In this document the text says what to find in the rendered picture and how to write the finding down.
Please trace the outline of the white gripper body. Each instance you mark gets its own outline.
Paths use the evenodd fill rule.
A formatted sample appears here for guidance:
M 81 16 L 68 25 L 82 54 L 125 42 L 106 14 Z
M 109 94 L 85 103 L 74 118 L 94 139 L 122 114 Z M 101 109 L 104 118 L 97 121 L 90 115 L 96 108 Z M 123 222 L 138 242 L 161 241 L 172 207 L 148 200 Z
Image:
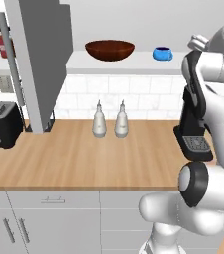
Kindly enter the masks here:
M 201 35 L 192 35 L 188 46 L 193 50 L 206 51 L 209 40 Z

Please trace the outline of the blue cup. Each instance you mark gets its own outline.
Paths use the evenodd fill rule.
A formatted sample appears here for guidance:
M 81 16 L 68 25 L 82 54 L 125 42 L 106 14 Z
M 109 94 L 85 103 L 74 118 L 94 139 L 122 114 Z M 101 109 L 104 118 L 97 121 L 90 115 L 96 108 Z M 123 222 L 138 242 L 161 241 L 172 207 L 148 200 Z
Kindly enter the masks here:
M 173 53 L 168 47 L 156 47 L 153 50 L 153 58 L 157 61 L 171 61 Z

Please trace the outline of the brown wooden bowl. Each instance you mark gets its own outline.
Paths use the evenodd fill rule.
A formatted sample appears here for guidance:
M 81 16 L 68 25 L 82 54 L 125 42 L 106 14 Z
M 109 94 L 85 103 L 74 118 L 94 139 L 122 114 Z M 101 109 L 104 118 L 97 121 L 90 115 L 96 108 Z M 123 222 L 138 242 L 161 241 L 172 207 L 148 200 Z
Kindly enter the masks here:
M 120 40 L 99 40 L 87 43 L 85 48 L 97 60 L 116 62 L 127 58 L 135 49 L 135 45 Z

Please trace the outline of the white shaker bottle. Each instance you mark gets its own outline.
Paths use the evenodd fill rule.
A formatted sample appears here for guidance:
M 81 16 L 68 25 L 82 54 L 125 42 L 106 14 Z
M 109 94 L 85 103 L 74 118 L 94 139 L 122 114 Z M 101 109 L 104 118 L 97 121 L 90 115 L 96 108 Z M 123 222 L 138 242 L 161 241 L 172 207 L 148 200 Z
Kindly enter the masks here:
M 121 103 L 120 111 L 117 115 L 116 124 L 115 124 L 115 135 L 118 138 L 124 138 L 128 135 L 128 117 L 125 111 L 125 104 Z
M 96 113 L 94 114 L 92 132 L 95 137 L 102 138 L 106 135 L 106 131 L 105 115 L 102 111 L 101 103 L 98 103 Z

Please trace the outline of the grey drawer stack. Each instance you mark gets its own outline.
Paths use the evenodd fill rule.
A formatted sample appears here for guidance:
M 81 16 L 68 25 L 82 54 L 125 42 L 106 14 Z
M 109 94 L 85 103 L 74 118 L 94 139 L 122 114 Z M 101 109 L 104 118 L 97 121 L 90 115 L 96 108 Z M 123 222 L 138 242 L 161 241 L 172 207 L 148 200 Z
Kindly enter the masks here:
M 102 254 L 138 254 L 152 224 L 139 213 L 139 201 L 150 190 L 102 190 Z

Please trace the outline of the red bottle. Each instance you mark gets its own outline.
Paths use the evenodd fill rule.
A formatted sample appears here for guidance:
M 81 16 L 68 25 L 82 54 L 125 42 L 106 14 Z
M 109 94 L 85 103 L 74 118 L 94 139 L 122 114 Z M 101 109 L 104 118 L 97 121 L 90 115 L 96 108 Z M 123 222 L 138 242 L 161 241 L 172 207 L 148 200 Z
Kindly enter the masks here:
M 14 57 L 15 57 L 16 54 L 15 54 L 15 49 L 14 49 L 14 45 L 13 45 L 13 40 L 12 40 L 11 37 L 10 37 L 10 40 L 11 40 L 11 43 L 12 43 L 12 48 L 13 48 Z M 4 42 L 3 42 L 3 36 L 2 36 L 2 33 L 1 33 L 1 28 L 0 28 L 0 55 L 3 59 L 7 59 L 7 52 L 6 52 Z

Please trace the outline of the grey drawer front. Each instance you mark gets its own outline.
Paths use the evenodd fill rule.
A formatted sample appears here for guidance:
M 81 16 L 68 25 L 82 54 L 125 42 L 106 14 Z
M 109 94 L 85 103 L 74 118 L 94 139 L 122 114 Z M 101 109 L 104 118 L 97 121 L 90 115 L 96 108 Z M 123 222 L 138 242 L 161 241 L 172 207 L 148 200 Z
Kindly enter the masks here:
M 98 190 L 8 190 L 14 208 L 98 208 Z M 46 197 L 66 200 L 65 203 L 41 203 Z

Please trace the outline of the black toaster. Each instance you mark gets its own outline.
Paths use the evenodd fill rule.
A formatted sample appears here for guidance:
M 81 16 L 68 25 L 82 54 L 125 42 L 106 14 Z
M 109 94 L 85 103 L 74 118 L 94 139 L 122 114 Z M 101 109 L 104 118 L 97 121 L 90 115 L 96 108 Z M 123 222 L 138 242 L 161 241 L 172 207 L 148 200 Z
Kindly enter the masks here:
M 23 122 L 15 102 L 0 101 L 0 148 L 12 148 L 23 131 Z

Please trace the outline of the white wall cabinet shelf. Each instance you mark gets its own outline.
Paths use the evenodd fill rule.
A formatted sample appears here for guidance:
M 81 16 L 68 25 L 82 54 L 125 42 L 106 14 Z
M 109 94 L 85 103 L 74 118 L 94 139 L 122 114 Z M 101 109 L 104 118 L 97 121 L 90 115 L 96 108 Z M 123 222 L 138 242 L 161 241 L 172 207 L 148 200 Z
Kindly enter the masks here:
M 66 65 L 68 74 L 181 75 L 185 53 L 175 52 L 168 62 L 157 61 L 151 52 L 132 52 L 118 62 L 95 59 L 88 52 L 75 51 Z

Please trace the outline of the grey wall cabinet door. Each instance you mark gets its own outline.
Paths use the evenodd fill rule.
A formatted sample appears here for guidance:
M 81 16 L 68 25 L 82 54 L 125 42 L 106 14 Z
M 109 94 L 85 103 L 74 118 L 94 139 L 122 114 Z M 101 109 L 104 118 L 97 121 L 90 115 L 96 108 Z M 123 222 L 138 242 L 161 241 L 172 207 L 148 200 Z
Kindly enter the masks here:
M 70 6 L 62 0 L 4 0 L 32 131 L 49 123 L 73 53 Z

